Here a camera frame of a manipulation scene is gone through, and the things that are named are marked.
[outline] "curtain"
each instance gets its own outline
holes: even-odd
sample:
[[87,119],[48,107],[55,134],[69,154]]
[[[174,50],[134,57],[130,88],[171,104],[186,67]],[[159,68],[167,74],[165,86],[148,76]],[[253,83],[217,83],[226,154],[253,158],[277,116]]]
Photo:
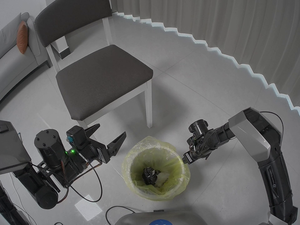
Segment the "curtain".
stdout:
[[163,22],[249,64],[300,105],[300,0],[111,0],[112,10]]

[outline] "yellow trash bag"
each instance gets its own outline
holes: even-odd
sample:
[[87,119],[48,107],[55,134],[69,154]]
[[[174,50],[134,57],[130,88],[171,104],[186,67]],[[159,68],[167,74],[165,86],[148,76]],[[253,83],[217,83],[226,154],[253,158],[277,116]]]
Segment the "yellow trash bag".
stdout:
[[[168,174],[168,178],[160,187],[146,185],[142,178],[146,167]],[[122,174],[130,190],[152,201],[173,199],[186,189],[190,180],[190,170],[176,148],[150,136],[129,151],[122,164]]]

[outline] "white square on floor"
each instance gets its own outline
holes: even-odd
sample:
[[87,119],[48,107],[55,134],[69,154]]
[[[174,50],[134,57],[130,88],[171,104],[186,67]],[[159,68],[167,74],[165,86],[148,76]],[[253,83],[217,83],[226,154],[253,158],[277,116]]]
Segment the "white square on floor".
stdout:
[[[87,195],[85,198],[92,201],[90,195]],[[93,217],[102,212],[101,208],[99,208],[95,202],[88,202],[84,199],[81,199],[78,203],[76,203],[75,207],[87,221],[91,220]]]

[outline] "sofa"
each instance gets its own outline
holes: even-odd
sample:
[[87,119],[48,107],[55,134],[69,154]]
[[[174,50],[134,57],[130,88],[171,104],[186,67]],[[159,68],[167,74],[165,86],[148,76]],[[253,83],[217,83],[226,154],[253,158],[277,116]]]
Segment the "sofa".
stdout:
[[[0,41],[0,101],[18,82],[38,66],[42,64],[49,66],[47,50],[40,43],[35,31],[34,18],[29,13],[18,16],[0,31],[0,40],[2,39],[2,43]],[[18,19],[20,20],[20,16],[21,21],[25,21],[28,26],[28,47],[24,54],[17,47],[17,36],[14,38],[14,32],[9,31],[10,28],[8,28],[13,22],[16,24]]]

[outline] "tile floor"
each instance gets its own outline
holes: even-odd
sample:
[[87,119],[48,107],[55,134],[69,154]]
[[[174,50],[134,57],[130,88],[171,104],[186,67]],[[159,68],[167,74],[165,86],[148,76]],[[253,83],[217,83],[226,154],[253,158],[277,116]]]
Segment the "tile floor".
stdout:
[[[147,128],[145,102],[140,94],[96,121],[101,124],[95,133],[98,141],[108,144],[123,131],[127,138],[118,155],[109,164],[97,168],[103,185],[103,197],[97,203],[103,210],[86,221],[75,204],[81,200],[72,190],[67,199],[51,210],[41,209],[29,193],[13,178],[22,204],[38,224],[106,224],[105,211],[123,205],[141,212],[154,209],[197,212],[208,225],[259,224],[267,221],[268,199],[256,162],[237,140],[232,140],[212,153],[208,160],[189,166],[191,180],[187,189],[172,201],[152,202],[133,194],[125,185],[121,164],[128,151],[141,139],[151,135],[167,141],[179,154],[187,151],[189,125],[208,121],[209,128],[218,127],[242,109],[254,107],[278,113],[284,122],[282,151],[287,163],[293,200],[300,205],[300,117],[291,111],[286,100],[265,89],[262,82],[246,69],[237,69],[233,62],[207,51],[204,44],[195,44],[189,37],[165,32],[162,27],[133,21],[116,14],[110,18],[116,45],[137,57],[154,71],[152,81],[153,127]],[[102,22],[94,22],[66,36],[71,54],[58,60],[60,68],[107,45]],[[267,117],[281,129],[277,118]],[[41,157],[33,145],[35,135],[47,128],[58,130],[65,146],[65,132],[76,125],[63,103],[53,67],[42,66],[30,74],[0,103],[0,118],[13,123],[21,132],[23,143],[33,163]],[[12,201],[20,205],[8,174],[0,175]],[[84,196],[97,199],[100,188],[95,175],[88,173],[74,187]],[[111,211],[114,224],[126,211]]]

